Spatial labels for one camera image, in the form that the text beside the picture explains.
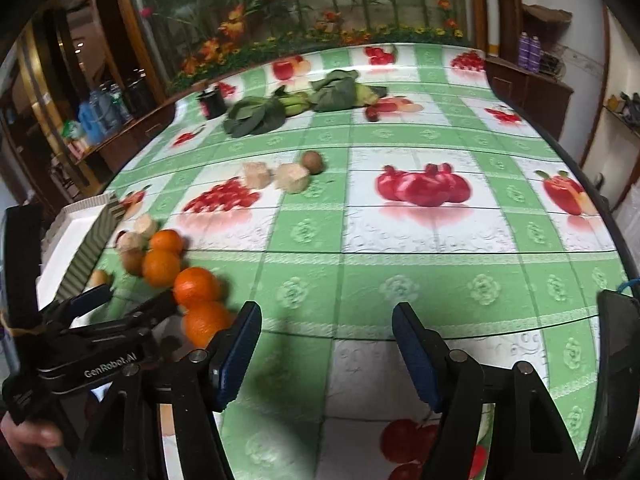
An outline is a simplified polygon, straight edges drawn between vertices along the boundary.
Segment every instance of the printed apple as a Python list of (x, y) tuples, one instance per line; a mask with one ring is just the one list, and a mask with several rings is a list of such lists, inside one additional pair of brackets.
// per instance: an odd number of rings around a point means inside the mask
[(145, 186), (139, 191), (127, 193), (126, 197), (120, 200), (120, 205), (124, 208), (123, 220), (129, 220), (142, 208), (142, 201), (145, 199), (146, 190), (151, 186)]
[(566, 213), (574, 216), (598, 214), (589, 195), (566, 171), (558, 171), (553, 177), (544, 171), (536, 171), (536, 175), (544, 179), (543, 187), (548, 197)]
[(290, 58), (274, 61), (271, 63), (271, 68), (273, 69), (273, 75), (280, 81), (288, 81), (293, 77), (293, 63)]

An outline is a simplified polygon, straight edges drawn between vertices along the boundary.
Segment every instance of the red apple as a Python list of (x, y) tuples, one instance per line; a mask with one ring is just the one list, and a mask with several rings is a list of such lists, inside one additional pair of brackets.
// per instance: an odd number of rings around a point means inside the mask
[(271, 63), (273, 75), (280, 81), (288, 81), (293, 77), (293, 63), (289, 60), (274, 61)]
[(544, 179), (542, 185), (554, 204), (570, 215), (580, 216), (582, 214), (584, 189), (575, 180), (569, 178), (566, 171), (559, 171), (553, 177), (544, 171), (536, 171), (536, 174)]

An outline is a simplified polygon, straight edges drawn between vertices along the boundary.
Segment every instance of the flower mural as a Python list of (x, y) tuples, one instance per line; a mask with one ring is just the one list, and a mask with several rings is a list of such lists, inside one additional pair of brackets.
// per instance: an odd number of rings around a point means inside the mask
[(468, 284), (468, 288), (471, 297), (484, 306), (491, 305), (500, 296), (500, 283), (486, 274), (478, 274)]
[[(465, 0), (139, 1), (140, 18), (148, 25), (143, 33), (158, 47), (172, 91), (311, 50), (466, 43)], [(380, 23), (381, 16), (388, 23)], [(401, 16), (411, 18), (403, 23)]]

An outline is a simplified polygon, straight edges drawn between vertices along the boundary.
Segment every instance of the spray can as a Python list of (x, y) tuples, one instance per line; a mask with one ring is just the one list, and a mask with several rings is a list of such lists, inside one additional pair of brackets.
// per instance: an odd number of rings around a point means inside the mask
[(540, 40), (537, 36), (534, 36), (531, 40), (531, 47), (529, 49), (529, 66), (527, 67), (530, 72), (537, 74), (540, 72), (540, 56), (542, 55), (542, 47), (540, 47)]
[(518, 66), (526, 70), (529, 67), (529, 51), (531, 48), (531, 40), (526, 32), (520, 35), (518, 40)]

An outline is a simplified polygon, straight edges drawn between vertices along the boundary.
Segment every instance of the blue container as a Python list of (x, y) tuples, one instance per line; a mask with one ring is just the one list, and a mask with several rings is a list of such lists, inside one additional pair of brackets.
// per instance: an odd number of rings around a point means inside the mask
[(95, 146), (102, 142), (104, 134), (94, 116), (94, 110), (87, 101), (80, 103), (80, 107), (78, 108), (78, 121), (82, 124), (86, 132), (84, 138), (90, 146)]

